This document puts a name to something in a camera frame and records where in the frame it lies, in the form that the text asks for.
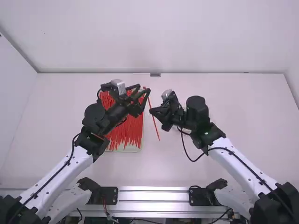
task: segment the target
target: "black mount bracket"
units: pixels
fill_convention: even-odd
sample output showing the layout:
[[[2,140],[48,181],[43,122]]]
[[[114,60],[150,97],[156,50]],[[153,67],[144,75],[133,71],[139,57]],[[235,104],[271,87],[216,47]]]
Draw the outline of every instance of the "black mount bracket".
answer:
[[[78,180],[82,190],[90,190],[92,195],[87,204],[103,204],[103,199],[106,205],[116,205],[118,197],[117,187],[102,187],[95,181],[84,177]]]
[[[197,185],[191,186],[188,190],[189,204],[191,206],[220,205],[215,197],[214,191],[216,189],[222,189],[227,185],[228,182],[221,178],[205,188],[201,188]]]
[[[118,188],[101,187],[98,191],[92,193],[87,204],[103,204],[103,198],[106,205],[116,205],[118,201]]]

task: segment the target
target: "black joint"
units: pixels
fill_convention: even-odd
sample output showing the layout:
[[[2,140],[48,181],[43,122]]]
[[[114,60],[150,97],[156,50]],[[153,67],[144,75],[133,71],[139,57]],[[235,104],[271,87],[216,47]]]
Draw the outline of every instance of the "black joint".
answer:
[[[79,188],[81,188],[82,190],[90,190],[91,192],[99,190],[101,188],[101,186],[97,182],[93,181],[92,179],[89,179],[88,177],[84,177],[78,180],[77,183],[80,184]]]
[[[38,209],[37,209],[37,207],[32,207],[32,212],[34,212],[34,213],[37,213],[37,211],[38,211]]]
[[[207,185],[206,188],[208,188],[212,191],[215,191],[216,189],[221,190],[221,189],[225,188],[227,185],[228,185],[228,181],[220,178],[220,179],[214,181],[213,183],[210,183],[209,185]]]

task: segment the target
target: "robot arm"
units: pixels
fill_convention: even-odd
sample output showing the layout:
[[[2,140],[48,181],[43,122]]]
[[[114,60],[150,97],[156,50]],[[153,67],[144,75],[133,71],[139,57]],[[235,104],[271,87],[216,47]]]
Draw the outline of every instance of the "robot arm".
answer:
[[[127,91],[132,89],[135,90],[128,96]],[[72,191],[62,192],[104,153],[110,142],[105,135],[123,123],[129,114],[136,118],[144,111],[150,89],[139,90],[139,84],[126,87],[119,79],[102,84],[97,93],[97,103],[89,105],[85,110],[83,127],[73,138],[72,150],[43,179],[19,197],[0,197],[0,223],[54,223],[74,208],[85,204],[92,188],[80,189],[81,184],[77,183]],[[109,91],[115,100],[115,104],[108,110],[103,107],[99,98],[100,91]]]
[[[219,162],[249,196],[250,202],[254,204],[248,211],[253,224],[299,223],[297,189],[288,182],[278,184],[239,152],[225,133],[210,121],[209,109],[203,97],[189,97],[186,111],[173,90],[166,90],[162,100],[161,106],[149,112],[162,123],[162,129],[167,132],[173,125],[180,127],[181,131],[183,128],[191,130],[190,137],[196,148]],[[237,205],[234,208],[242,214]]]

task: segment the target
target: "white table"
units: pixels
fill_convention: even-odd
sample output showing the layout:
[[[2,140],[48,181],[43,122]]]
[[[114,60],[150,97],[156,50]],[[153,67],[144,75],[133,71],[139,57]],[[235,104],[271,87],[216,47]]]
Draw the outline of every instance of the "white table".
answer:
[[[169,88],[182,105],[189,96],[205,97],[212,121],[248,159],[280,183],[299,188],[299,111],[283,74],[40,74],[0,171],[2,187],[29,187],[59,162],[100,84],[115,78],[150,87],[153,106]],[[104,153],[80,177],[100,185],[172,187],[206,186],[224,178],[238,187],[211,158],[189,162],[175,128],[164,132],[158,122],[159,141],[148,109],[141,152]],[[191,157],[201,153],[187,136],[185,144]]]

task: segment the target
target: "black cable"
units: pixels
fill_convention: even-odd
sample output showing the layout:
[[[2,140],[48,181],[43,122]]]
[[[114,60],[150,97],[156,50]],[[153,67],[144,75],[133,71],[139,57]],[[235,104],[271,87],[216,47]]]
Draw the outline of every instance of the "black cable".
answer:
[[[131,220],[131,222],[129,222],[129,223],[132,223],[132,222],[135,221],[135,220],[145,221],[145,222],[148,222],[148,223],[154,223],[154,224],[163,224],[163,223],[157,223],[157,222],[154,222],[154,221],[146,220],[146,219],[143,219],[143,218],[133,218],[133,219]]]
[[[183,132],[182,130],[180,130],[178,126],[177,126],[177,130],[185,135],[190,135],[189,133],[186,133],[186,132]]]
[[[83,215],[82,215],[82,213],[81,213],[81,211],[77,208],[77,211],[79,212],[79,214],[80,214],[80,219],[79,219],[79,221],[78,221],[78,223],[83,219]]]
[[[188,159],[191,161],[191,162],[196,162],[197,160],[199,160],[205,153],[202,153],[199,157],[197,157],[195,160],[191,159],[190,156],[188,155],[187,153],[187,150],[185,148],[185,144],[184,144],[184,139],[183,139],[183,128],[181,127],[181,138],[182,138],[182,144],[183,144],[183,148],[184,148],[184,151],[186,153],[186,156],[188,157]]]
[[[201,188],[200,186],[198,186],[198,185],[192,185],[191,187],[189,187],[189,188]]]
[[[101,90],[102,90],[102,89],[100,88],[100,89],[98,90],[98,92],[97,92],[97,98],[98,98],[98,99],[100,99],[100,92],[101,92]]]
[[[125,123],[127,119],[128,119],[128,118],[125,117],[124,120],[122,120],[120,123],[118,123],[116,127],[118,127],[118,126],[122,125],[123,123]]]
[[[226,212],[224,212],[219,218],[215,219],[214,221],[207,223],[207,224],[213,224],[217,221],[219,221],[220,219],[222,219],[229,211],[231,211],[232,209],[227,209]]]
[[[72,148],[71,148],[71,155],[69,157],[69,159],[67,160],[67,162],[39,189],[37,190],[34,194],[32,194],[32,196],[30,198],[28,198],[23,204],[22,206],[14,213],[14,215],[10,218],[8,224],[11,224],[12,221],[14,220],[14,218],[22,211],[22,209],[25,207],[25,205],[31,201],[33,198],[37,198],[38,197],[38,193],[40,193],[56,176],[57,174],[59,174],[61,172],[61,170],[63,170],[67,165],[70,164],[70,161],[73,157],[73,154],[74,154],[74,144],[75,144],[75,139],[76,137],[78,137],[80,135],[79,134],[76,134],[72,140]]]

